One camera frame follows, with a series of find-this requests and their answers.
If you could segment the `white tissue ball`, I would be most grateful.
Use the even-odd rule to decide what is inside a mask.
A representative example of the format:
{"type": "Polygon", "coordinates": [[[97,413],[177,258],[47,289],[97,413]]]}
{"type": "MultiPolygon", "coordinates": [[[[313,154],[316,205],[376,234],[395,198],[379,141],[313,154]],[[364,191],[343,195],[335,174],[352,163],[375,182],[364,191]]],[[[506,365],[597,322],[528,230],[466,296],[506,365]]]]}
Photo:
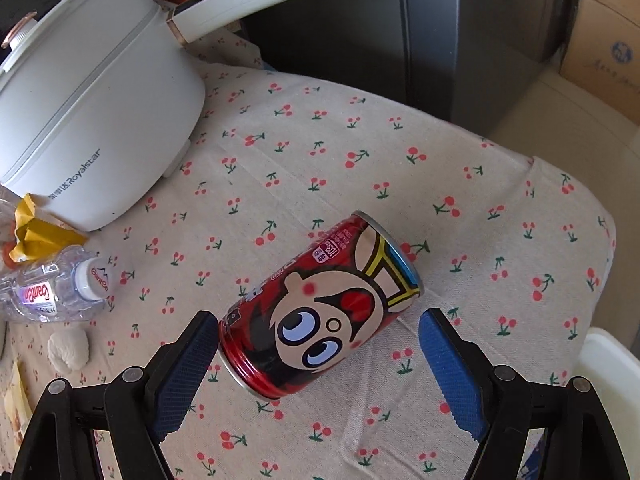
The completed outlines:
{"type": "Polygon", "coordinates": [[[79,327],[54,332],[48,340],[48,357],[61,375],[82,370],[90,359],[87,333],[79,327]]]}

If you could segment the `beige bread ball pouch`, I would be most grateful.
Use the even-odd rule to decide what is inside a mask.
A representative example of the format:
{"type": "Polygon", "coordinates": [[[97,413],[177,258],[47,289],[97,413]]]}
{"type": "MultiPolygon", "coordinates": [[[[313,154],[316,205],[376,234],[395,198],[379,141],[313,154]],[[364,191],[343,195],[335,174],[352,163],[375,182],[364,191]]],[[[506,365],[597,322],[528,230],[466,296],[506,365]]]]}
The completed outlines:
{"type": "Polygon", "coordinates": [[[10,469],[24,440],[32,402],[23,377],[23,362],[13,360],[1,370],[1,468],[10,469]]]}

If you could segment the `clear plastic water bottle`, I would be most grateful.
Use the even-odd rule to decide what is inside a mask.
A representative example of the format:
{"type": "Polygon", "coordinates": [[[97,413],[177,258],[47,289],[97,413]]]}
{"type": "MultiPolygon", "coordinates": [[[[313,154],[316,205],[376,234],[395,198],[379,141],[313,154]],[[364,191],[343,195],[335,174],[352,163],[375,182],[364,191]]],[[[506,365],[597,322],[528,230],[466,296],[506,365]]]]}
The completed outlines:
{"type": "Polygon", "coordinates": [[[1,317],[17,323],[88,321],[112,294],[113,267],[80,245],[1,277],[1,317]]]}

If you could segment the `red cartoon drink can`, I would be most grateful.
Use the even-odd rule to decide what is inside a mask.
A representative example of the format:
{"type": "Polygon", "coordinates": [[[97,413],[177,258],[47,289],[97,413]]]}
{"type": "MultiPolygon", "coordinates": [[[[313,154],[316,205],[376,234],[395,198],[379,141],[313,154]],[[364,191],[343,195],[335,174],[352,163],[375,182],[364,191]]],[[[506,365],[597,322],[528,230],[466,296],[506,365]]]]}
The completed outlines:
{"type": "Polygon", "coordinates": [[[242,387],[279,400],[344,361],[422,292],[408,254],[356,210],[229,308],[221,361],[242,387]]]}

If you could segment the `yellow foil snack wrapper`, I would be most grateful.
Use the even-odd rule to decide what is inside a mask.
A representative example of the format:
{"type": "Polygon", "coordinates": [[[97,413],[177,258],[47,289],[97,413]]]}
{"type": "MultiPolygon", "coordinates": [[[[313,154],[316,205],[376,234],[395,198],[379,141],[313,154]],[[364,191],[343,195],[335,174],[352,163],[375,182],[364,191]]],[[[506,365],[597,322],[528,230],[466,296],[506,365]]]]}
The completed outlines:
{"type": "Polygon", "coordinates": [[[72,245],[87,243],[88,236],[41,209],[26,194],[14,211],[15,244],[9,258],[16,264],[48,258],[72,245]]]}

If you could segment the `white plastic trash bin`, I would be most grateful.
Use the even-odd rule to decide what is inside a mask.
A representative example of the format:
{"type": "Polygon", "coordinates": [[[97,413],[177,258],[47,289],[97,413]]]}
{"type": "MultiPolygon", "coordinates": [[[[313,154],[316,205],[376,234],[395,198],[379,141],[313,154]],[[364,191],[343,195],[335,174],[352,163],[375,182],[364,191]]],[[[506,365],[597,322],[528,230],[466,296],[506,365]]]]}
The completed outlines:
{"type": "Polygon", "coordinates": [[[639,360],[602,328],[588,330],[574,374],[594,385],[613,426],[631,479],[639,478],[639,360]]]}

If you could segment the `cherry print tablecloth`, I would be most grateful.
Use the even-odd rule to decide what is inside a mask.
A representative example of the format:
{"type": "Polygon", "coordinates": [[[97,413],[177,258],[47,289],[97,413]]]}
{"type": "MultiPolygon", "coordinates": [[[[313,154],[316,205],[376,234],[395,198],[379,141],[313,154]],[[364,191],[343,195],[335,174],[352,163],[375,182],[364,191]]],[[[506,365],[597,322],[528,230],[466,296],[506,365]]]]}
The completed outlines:
{"type": "Polygon", "coordinates": [[[617,233],[588,188],[548,162],[360,90],[259,67],[196,63],[189,151],[147,172],[159,99],[134,128],[54,144],[76,211],[124,211],[90,237],[115,283],[85,322],[76,386],[114,379],[201,310],[247,295],[258,330],[319,364],[265,402],[213,360],[163,450],[177,479],[459,479],[475,451],[418,343],[442,310],[495,362],[566,384],[610,275],[617,233]],[[265,291],[268,278],[276,282],[265,291]]]}

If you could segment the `glass jar with tangerines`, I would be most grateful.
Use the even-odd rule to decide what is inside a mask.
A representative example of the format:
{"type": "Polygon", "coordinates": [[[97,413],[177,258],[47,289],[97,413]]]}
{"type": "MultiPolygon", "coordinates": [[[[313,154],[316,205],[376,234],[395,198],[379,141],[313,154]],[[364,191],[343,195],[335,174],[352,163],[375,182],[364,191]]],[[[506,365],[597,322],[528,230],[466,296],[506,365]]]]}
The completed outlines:
{"type": "Polygon", "coordinates": [[[29,219],[27,206],[17,195],[1,188],[1,271],[9,271],[28,263],[23,240],[29,219]]]}

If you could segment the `white electric cooking pot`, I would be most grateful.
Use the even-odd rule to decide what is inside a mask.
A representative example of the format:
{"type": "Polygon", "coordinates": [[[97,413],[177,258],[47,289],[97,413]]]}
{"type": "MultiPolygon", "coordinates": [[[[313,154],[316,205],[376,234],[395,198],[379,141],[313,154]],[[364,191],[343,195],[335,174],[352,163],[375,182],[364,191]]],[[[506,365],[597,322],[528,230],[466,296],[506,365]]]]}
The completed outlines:
{"type": "Polygon", "coordinates": [[[204,81],[186,46],[288,0],[61,0],[3,39],[1,182],[81,231],[179,165],[204,81]]]}

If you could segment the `cardboard box with logo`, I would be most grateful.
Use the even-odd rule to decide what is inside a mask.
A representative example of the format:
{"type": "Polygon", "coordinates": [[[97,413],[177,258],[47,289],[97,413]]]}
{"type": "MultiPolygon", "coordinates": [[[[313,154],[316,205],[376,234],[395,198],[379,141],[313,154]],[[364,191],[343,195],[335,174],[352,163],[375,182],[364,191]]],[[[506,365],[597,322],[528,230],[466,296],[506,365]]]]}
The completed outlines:
{"type": "Polygon", "coordinates": [[[639,27],[597,0],[578,0],[560,74],[639,121],[639,27]]]}

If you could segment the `grey refrigerator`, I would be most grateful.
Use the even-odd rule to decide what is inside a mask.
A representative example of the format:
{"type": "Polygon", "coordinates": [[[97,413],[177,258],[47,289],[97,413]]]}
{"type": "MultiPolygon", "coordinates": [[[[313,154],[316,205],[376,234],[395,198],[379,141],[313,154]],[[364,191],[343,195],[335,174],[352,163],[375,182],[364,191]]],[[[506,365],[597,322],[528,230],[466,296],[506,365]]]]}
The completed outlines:
{"type": "Polygon", "coordinates": [[[574,0],[291,0],[244,18],[281,72],[488,133],[565,39],[574,0]]]}

